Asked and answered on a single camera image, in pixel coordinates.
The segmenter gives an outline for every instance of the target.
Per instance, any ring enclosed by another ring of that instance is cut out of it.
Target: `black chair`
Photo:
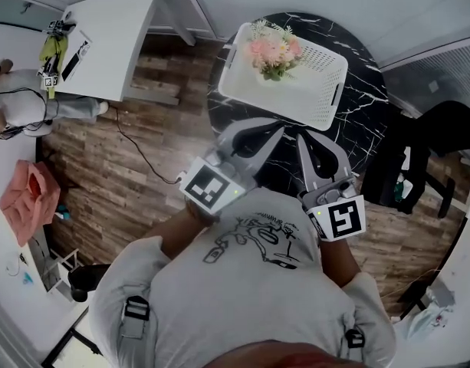
[[[67,275],[71,285],[71,296],[78,303],[88,299],[88,292],[97,289],[100,280],[107,272],[110,264],[94,264],[74,269]]]
[[[410,147],[410,168],[402,171],[405,148]],[[455,191],[455,181],[446,186],[426,172],[431,151],[438,156],[470,149],[470,108],[446,101],[433,107],[418,119],[396,116],[388,127],[377,155],[366,170],[361,193],[372,203],[393,207],[411,214],[424,193],[426,183],[442,197],[438,217],[448,213]],[[402,173],[413,184],[412,191],[401,202],[395,200],[395,185]]]

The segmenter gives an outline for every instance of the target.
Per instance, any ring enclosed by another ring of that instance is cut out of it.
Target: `black marble tabletop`
[[[298,37],[319,44],[347,59],[349,68],[345,88],[334,121],[329,130],[319,132],[346,150],[353,172],[360,174],[366,169],[384,138],[391,109],[388,108],[383,75],[373,57],[345,28],[321,16],[283,12],[269,15],[265,19],[283,28],[290,25],[293,34]],[[235,36],[236,34],[226,44],[230,45]],[[258,173],[257,180],[260,186],[296,196],[304,190],[304,183],[297,161],[294,127],[301,127],[303,124],[222,96],[218,91],[218,84],[228,53],[228,48],[221,50],[209,78],[208,108],[212,129],[219,135],[233,121],[251,117],[275,117],[284,121],[285,134]]]

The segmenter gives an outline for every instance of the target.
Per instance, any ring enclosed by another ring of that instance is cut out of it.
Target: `pink bag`
[[[35,231],[52,223],[61,189],[44,163],[19,160],[0,198],[0,209],[23,247]]]

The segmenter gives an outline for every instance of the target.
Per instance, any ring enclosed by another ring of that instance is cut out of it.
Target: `person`
[[[95,342],[127,368],[387,366],[396,338],[376,282],[346,240],[318,248],[316,233],[296,198],[267,189],[215,223],[187,202],[109,267]]]
[[[36,133],[44,120],[90,119],[108,110],[106,101],[73,94],[56,93],[53,100],[48,100],[37,71],[12,71],[12,67],[11,60],[0,61],[0,132],[25,127],[26,132]]]

